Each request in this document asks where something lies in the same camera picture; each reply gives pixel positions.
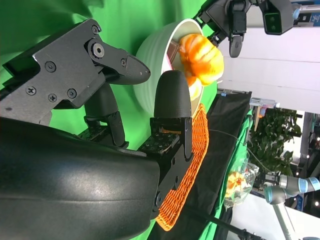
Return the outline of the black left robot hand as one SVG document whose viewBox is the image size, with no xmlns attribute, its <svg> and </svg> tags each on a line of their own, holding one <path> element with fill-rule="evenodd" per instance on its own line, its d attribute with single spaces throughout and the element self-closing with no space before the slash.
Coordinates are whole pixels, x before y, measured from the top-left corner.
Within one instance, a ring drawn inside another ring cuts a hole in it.
<svg viewBox="0 0 320 240">
<path fill-rule="evenodd" d="M 248 0 L 207 0 L 193 19 L 201 28 L 208 26 L 213 33 L 207 39 L 216 47 L 228 39 L 229 55 L 240 55 L 247 32 L 247 12 L 251 7 Z"/>
</svg>

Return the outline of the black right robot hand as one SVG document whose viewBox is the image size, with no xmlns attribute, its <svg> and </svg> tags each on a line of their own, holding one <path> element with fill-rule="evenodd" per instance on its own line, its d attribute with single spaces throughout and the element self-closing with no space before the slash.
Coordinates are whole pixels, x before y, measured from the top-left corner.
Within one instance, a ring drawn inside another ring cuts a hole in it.
<svg viewBox="0 0 320 240">
<path fill-rule="evenodd" d="M 178 70 L 158 81 L 150 137 L 128 149 L 111 85 L 149 68 L 100 38 L 93 19 L 4 64 L 0 91 L 0 237 L 125 240 L 144 232 L 193 160 L 192 107 Z"/>
</svg>

